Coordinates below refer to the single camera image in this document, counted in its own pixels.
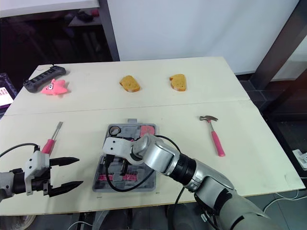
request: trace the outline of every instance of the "pink screwdriver handle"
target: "pink screwdriver handle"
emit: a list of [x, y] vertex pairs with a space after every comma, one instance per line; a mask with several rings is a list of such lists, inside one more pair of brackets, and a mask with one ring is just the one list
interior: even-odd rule
[[213, 141], [214, 141], [215, 146], [216, 146], [217, 155], [219, 155], [219, 157], [224, 157], [225, 156], [225, 152], [223, 150], [223, 147], [221, 145], [219, 137], [217, 136], [215, 131], [212, 131], [211, 135], [212, 135]]
[[52, 147], [53, 147], [53, 144], [54, 144], [54, 140], [48, 139], [47, 143], [43, 147], [42, 153], [50, 154]]

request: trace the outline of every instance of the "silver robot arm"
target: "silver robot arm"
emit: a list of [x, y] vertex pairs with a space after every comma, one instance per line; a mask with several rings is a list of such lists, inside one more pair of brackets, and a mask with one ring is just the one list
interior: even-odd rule
[[125, 157], [131, 164], [144, 162], [180, 182], [194, 192], [196, 201], [203, 209], [218, 216], [223, 230], [281, 230], [256, 205], [238, 195], [224, 175], [180, 153], [158, 137], [146, 134], [134, 142], [107, 138], [103, 152]]

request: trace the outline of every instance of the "toasted bread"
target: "toasted bread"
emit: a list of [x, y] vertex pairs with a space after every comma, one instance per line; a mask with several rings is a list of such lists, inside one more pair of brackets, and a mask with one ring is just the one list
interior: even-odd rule
[[185, 91], [187, 89], [186, 77], [183, 74], [175, 74], [169, 80], [174, 90]]
[[127, 92], [136, 92], [140, 90], [140, 85], [131, 75], [124, 77], [119, 83]]

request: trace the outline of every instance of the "screwdriver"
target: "screwdriver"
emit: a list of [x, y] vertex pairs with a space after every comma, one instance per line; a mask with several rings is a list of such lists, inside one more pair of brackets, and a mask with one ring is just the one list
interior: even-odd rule
[[61, 128], [63, 122], [59, 122], [58, 123], [58, 126], [56, 128], [56, 131], [54, 131], [54, 134], [52, 135], [51, 139], [48, 139], [47, 143], [44, 145], [43, 147], [43, 150], [42, 150], [42, 153], [46, 153], [46, 154], [50, 154], [51, 153], [51, 150], [52, 150], [52, 147], [54, 145], [54, 139], [56, 138], [58, 132], [59, 132], [59, 129]]

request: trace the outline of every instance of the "gray tool case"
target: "gray tool case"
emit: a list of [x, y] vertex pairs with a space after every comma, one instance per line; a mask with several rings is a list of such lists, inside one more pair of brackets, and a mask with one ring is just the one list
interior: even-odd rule
[[[153, 127], [156, 134], [156, 125], [137, 123], [137, 119], [128, 119], [127, 124], [111, 124], [108, 127], [107, 137], [124, 138], [135, 141], [140, 138], [142, 127]], [[106, 171], [103, 165], [105, 154], [98, 163], [94, 177], [93, 191], [97, 193], [115, 192], [106, 181]], [[140, 183], [152, 171], [147, 165], [131, 165], [122, 157], [114, 157], [108, 168], [111, 175], [111, 183], [118, 189], [131, 188]], [[132, 190], [132, 192], [151, 192], [156, 186], [156, 172], [154, 172], [143, 184]]]

